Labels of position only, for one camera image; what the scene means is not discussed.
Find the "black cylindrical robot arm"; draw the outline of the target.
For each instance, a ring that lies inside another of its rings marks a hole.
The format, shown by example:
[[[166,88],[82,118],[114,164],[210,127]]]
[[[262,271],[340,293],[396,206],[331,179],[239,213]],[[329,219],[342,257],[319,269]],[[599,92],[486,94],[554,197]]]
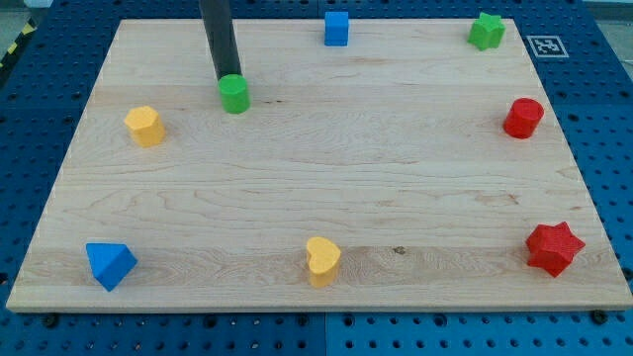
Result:
[[[229,0],[200,0],[199,8],[206,31],[217,79],[241,74]]]

